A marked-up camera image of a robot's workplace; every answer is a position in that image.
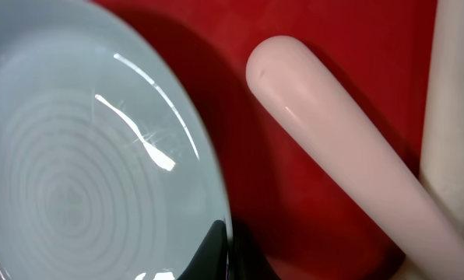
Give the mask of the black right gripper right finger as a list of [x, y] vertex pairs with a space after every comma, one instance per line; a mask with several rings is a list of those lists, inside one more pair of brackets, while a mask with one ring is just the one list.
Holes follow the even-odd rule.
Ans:
[[233, 221], [231, 278], [233, 280], [280, 280], [251, 230], [240, 220]]

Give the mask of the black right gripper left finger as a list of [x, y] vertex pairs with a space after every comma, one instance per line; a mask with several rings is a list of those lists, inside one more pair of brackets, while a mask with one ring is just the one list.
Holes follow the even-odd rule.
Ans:
[[216, 220], [178, 280], [227, 280], [227, 251], [226, 225]]

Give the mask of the light blue plate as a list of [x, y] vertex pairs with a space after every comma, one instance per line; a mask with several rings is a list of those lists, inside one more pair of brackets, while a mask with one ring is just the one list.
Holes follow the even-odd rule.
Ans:
[[159, 54], [87, 1], [0, 1], [0, 279], [178, 279], [230, 208]]

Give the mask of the pink plastic fork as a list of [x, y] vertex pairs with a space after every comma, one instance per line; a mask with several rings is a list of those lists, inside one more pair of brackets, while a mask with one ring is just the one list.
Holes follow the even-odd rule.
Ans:
[[270, 37], [245, 74], [260, 104], [425, 275], [464, 279], [464, 237], [305, 44]]

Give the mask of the cream plastic spoon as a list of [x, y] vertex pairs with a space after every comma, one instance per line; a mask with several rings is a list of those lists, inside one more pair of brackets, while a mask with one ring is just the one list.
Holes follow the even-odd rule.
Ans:
[[407, 258], [396, 279], [464, 279], [464, 0], [440, 1], [434, 24], [420, 176], [395, 160], [385, 229]]

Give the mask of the red serving tray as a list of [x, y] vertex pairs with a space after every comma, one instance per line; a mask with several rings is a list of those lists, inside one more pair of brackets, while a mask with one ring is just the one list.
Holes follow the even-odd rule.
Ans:
[[181, 80], [220, 159], [234, 218], [282, 279], [388, 279], [402, 251], [271, 118], [245, 81], [276, 35], [303, 41], [414, 173], [434, 1], [105, 1]]

